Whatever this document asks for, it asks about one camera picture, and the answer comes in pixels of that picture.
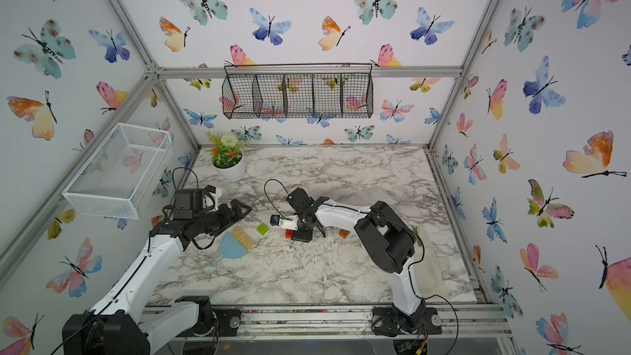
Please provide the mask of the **green artificial plant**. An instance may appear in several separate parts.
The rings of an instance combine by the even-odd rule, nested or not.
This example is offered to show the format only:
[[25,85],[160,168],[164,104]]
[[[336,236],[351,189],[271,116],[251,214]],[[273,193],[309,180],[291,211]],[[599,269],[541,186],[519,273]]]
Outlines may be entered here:
[[246,141],[242,141],[233,133],[219,135],[207,131],[205,135],[213,146],[211,160],[217,169],[230,169],[243,160],[243,149],[247,147]]

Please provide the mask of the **green lego brick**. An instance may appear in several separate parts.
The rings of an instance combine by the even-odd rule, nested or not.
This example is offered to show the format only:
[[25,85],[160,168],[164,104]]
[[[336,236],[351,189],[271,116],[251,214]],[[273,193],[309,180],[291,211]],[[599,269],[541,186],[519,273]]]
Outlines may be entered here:
[[259,233],[259,235],[261,236],[265,236],[268,232],[269,232],[269,228],[267,225],[265,224],[260,224],[257,228],[256,231]]

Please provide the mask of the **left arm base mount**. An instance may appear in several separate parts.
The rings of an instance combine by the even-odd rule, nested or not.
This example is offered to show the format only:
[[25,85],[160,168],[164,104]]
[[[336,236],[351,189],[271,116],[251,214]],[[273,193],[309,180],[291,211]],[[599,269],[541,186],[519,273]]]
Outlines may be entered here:
[[197,323],[184,330],[179,337],[236,337],[243,312],[237,308],[215,307],[208,296],[182,296],[175,300],[176,305],[193,303],[197,305]]

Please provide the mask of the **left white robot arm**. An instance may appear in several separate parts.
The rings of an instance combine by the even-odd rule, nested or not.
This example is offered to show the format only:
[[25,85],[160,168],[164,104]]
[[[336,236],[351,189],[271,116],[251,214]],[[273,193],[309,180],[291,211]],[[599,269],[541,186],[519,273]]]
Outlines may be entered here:
[[62,328],[65,354],[154,354],[182,333],[205,337],[219,331],[206,296],[186,295],[148,320],[142,314],[159,282],[200,234],[217,235],[243,220],[251,207],[238,200],[213,210],[178,210],[151,230],[146,246],[123,277],[93,307]]

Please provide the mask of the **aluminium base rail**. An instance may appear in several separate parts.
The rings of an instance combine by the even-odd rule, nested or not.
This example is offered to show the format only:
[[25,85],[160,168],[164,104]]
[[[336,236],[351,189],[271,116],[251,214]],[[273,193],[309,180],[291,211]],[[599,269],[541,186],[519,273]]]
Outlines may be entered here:
[[394,323],[386,304],[236,305],[212,307],[219,318],[222,340],[336,340],[368,339],[381,331],[388,338],[411,340],[426,335],[437,339],[508,339],[508,320],[498,305],[430,303],[422,328],[408,333]]

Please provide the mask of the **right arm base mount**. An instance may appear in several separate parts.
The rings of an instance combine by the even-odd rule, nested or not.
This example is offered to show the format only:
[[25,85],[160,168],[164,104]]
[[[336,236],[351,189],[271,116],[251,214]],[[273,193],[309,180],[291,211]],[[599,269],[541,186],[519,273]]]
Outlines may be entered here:
[[394,306],[374,307],[371,331],[375,335],[394,338],[402,334],[440,335],[442,327],[437,310],[422,303],[412,315]]

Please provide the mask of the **white flower pot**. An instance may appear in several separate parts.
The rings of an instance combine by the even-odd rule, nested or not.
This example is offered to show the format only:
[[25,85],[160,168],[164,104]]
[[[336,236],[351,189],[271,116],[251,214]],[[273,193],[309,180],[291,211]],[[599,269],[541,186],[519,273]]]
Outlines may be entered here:
[[227,182],[238,182],[246,174],[245,158],[241,157],[240,161],[230,168],[219,168],[215,166],[219,175]]

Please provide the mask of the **white mesh basket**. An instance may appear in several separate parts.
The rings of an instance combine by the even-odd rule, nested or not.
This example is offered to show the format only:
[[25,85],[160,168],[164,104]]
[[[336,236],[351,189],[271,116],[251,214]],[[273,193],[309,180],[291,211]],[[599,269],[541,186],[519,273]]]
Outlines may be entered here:
[[172,156],[167,130],[118,123],[62,191],[85,215],[138,220]]

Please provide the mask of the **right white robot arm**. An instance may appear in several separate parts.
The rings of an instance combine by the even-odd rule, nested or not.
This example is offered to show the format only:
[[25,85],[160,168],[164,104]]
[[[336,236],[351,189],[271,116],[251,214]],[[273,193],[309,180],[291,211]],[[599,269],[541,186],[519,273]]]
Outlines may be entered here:
[[416,293],[416,279],[410,271],[416,235],[387,203],[345,205],[328,197],[314,199],[302,188],[289,193],[286,202],[294,214],[279,224],[292,223],[292,240],[309,243],[315,231],[325,234],[327,228],[356,234],[371,260],[390,274],[395,309],[408,317],[422,309],[422,297]]

